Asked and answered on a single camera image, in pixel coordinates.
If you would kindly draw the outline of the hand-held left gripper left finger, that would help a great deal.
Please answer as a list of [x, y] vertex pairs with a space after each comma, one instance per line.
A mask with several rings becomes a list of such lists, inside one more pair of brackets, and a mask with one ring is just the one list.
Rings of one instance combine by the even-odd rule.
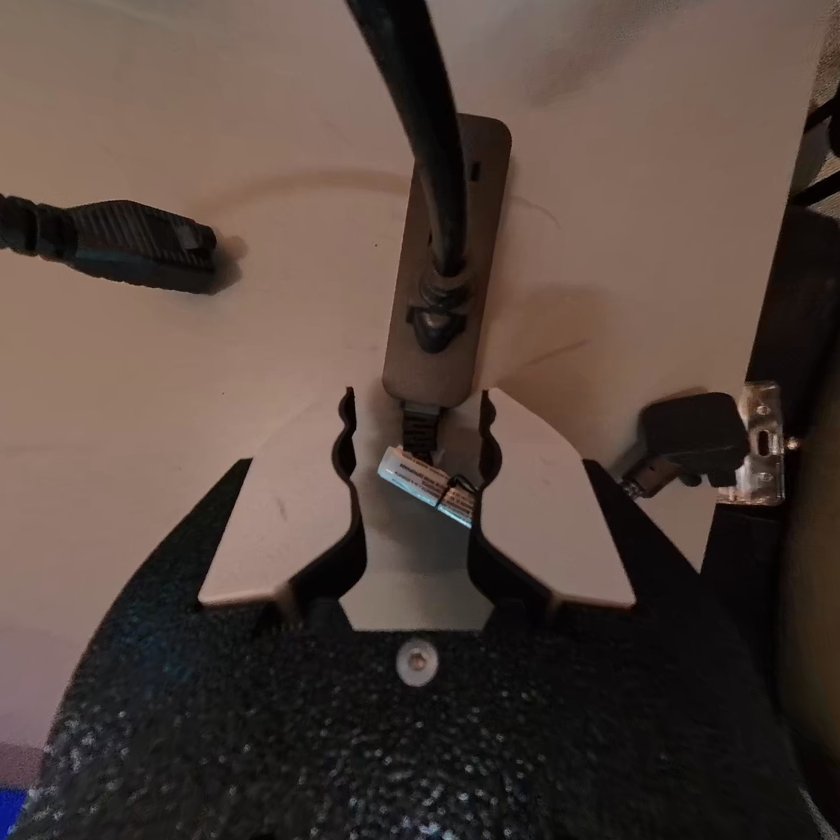
[[206, 608], [274, 603], [302, 616], [340, 599], [366, 569], [356, 467], [354, 390], [286, 419], [250, 461], [198, 594]]

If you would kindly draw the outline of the blue panel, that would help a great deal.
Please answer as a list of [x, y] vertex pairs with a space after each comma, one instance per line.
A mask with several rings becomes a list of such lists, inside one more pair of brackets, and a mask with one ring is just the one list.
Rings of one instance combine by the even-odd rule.
[[12, 787], [1, 787], [1, 839], [7, 839], [10, 833], [14, 830], [22, 811], [24, 810], [27, 798], [27, 790], [19, 790]]

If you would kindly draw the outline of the black ribbed power plug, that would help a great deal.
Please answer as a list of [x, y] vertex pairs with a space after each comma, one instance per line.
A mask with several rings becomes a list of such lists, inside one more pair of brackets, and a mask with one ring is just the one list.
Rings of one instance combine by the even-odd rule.
[[192, 294], [217, 283], [206, 225], [133, 201], [71, 207], [1, 196], [1, 248], [90, 277]]

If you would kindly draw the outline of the metal hinge bracket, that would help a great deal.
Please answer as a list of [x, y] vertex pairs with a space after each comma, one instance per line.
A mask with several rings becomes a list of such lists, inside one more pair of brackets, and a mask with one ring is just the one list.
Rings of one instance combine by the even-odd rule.
[[773, 381], [745, 382], [738, 412], [749, 451], [735, 484], [717, 491], [717, 503], [731, 507], [776, 508], [784, 503], [784, 421], [781, 387]]

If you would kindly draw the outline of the black power strip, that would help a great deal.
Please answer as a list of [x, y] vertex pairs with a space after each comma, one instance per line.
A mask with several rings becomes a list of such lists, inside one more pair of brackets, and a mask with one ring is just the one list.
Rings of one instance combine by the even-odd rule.
[[511, 157], [511, 134], [500, 120], [460, 113], [458, 127], [465, 153], [469, 243], [465, 271], [447, 280], [467, 285], [469, 295], [454, 310], [461, 328], [448, 346], [425, 350], [413, 326], [414, 310], [430, 309], [424, 287], [438, 281], [431, 264], [426, 198], [418, 171], [409, 188], [400, 262], [385, 349], [382, 383], [401, 403], [455, 408], [469, 396], [486, 311], [488, 286]]

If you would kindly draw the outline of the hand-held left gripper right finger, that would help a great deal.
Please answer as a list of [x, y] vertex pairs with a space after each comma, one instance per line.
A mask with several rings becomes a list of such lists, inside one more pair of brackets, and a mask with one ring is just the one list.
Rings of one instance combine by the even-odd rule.
[[554, 427], [499, 388], [479, 407], [481, 482], [468, 575], [494, 606], [532, 622], [566, 603], [632, 609], [637, 598], [585, 462]]

